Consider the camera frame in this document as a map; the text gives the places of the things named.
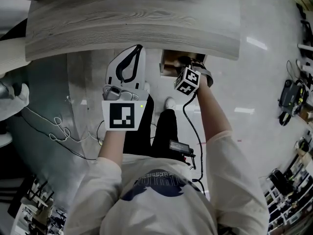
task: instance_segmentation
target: person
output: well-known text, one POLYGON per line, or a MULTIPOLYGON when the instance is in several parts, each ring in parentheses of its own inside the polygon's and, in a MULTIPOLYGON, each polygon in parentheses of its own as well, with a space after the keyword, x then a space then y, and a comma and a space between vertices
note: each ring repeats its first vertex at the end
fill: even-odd
POLYGON ((108 131, 74 198, 65 235, 265 235, 269 212, 258 178, 231 139, 231 127, 201 75, 197 97, 206 139, 209 197, 191 182, 168 98, 150 145, 153 101, 138 131, 108 131))

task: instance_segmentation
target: cube with marker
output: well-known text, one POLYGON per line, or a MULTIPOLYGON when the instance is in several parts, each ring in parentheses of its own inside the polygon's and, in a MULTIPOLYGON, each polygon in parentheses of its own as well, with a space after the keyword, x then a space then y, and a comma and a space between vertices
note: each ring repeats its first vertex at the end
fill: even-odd
POLYGON ((185 95, 190 95, 199 88, 200 76, 200 72, 185 68, 174 82, 175 90, 185 95))

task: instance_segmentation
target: wooden tabletop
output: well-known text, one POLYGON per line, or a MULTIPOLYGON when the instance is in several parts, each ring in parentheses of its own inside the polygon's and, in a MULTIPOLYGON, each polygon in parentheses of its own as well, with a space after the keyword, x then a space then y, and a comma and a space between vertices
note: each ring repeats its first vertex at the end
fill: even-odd
POLYGON ((239 0, 39 0, 26 59, 141 44, 238 59, 239 0))

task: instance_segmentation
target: black strap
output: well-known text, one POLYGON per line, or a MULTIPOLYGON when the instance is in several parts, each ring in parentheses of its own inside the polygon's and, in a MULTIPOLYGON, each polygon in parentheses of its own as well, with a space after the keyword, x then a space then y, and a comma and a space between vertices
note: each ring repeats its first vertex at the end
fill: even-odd
POLYGON ((138 68, 138 62, 139 62, 139 57, 140 57, 140 52, 142 50, 141 45, 137 45, 136 48, 122 61, 118 64, 116 67, 116 76, 118 80, 124 82, 124 83, 129 83, 132 82, 137 74, 137 68, 138 68), (134 70, 131 78, 124 79, 122 72, 124 69, 126 69, 132 62, 133 57, 136 55, 135 59, 135 64, 134 64, 134 70))

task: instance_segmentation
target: black pants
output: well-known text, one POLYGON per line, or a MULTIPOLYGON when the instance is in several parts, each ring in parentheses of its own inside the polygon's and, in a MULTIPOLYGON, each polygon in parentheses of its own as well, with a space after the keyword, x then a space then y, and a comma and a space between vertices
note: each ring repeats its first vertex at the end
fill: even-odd
POLYGON ((126 132, 123 153, 175 159, 184 162, 183 155, 169 149, 170 140, 178 141, 174 110, 168 109, 161 113, 151 146, 150 128, 153 109, 154 102, 152 97, 149 96, 138 130, 126 132))

